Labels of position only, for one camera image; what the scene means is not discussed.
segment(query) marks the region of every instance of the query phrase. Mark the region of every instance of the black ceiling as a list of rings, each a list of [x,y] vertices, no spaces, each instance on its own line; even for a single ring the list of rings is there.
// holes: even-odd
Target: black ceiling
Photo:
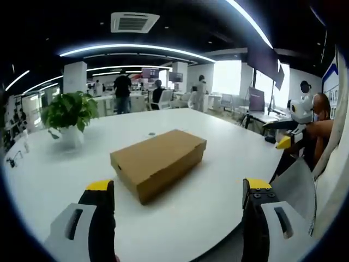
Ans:
[[[267,35],[274,48],[301,53],[303,57],[282,56],[290,66],[322,76],[334,56],[330,37],[321,62],[326,30],[311,12],[306,1],[238,0]],[[110,14],[132,11],[160,15],[148,34],[111,33]],[[116,53],[157,53],[178,58],[205,61],[175,53],[118,49],[82,53],[74,58],[58,54],[81,46],[105,43],[137,43],[172,47],[189,52],[205,52],[246,47],[258,34],[239,12],[225,0],[128,0],[84,2],[46,2],[21,10],[18,7],[0,17],[3,48],[0,80],[8,86],[26,70],[31,72],[9,91],[21,93],[42,81],[61,74],[65,64],[85,56]],[[125,64],[160,65],[168,58],[148,56],[102,56],[86,59],[89,67]]]

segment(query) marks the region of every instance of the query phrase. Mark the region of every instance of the white robot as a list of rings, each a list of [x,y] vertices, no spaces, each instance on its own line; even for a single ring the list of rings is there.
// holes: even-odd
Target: white robot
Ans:
[[[305,94],[300,100],[289,100],[287,107],[290,109],[292,120],[280,120],[270,122],[264,125],[269,129],[288,129],[289,131],[277,144],[277,149],[285,149],[303,139],[303,131],[306,124],[310,123],[313,118],[311,85],[306,81],[302,81],[300,89]]]

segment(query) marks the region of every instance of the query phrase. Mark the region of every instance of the green leaves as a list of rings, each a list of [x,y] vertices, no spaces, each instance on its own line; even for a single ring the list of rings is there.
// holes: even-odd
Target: green leaves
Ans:
[[[97,102],[90,94],[81,91],[57,95],[52,103],[41,113],[41,119],[48,128],[60,130],[75,126],[83,132],[91,118],[98,117]],[[59,137],[49,133],[54,139]]]
[[[85,129],[85,123],[83,122],[82,118],[77,119],[77,124],[76,124],[78,130],[80,130],[83,133],[83,130]]]

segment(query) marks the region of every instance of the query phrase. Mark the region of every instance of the white pot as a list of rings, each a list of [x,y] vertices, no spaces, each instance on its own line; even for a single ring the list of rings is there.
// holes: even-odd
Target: white pot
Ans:
[[[77,126],[62,128],[62,142],[68,148],[78,148],[83,144],[83,133],[78,130]]]

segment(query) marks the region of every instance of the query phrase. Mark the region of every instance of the computer screen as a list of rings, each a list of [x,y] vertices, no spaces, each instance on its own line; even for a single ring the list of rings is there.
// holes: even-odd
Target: computer screen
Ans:
[[[142,68],[142,78],[158,79],[159,69],[158,68]]]
[[[249,112],[264,112],[264,92],[253,87],[249,87],[250,105]]]
[[[282,66],[280,66],[278,75],[276,76],[276,81],[275,81],[275,86],[277,87],[278,90],[281,89],[282,83],[284,82],[285,78],[285,73],[284,70],[282,69]]]
[[[182,83],[183,73],[170,72],[169,80],[175,83]]]
[[[277,81],[278,54],[266,43],[259,41],[258,43],[248,44],[247,64]]]

